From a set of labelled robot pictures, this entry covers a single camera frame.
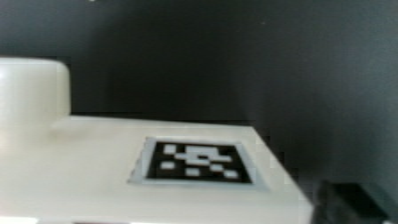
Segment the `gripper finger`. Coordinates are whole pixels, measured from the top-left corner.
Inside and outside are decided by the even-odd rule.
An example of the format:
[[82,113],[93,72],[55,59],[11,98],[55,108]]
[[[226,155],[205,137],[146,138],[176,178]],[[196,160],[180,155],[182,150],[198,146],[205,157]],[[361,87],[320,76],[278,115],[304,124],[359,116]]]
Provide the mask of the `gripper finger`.
[[317,224],[382,224],[390,219],[358,183],[324,182],[318,189]]

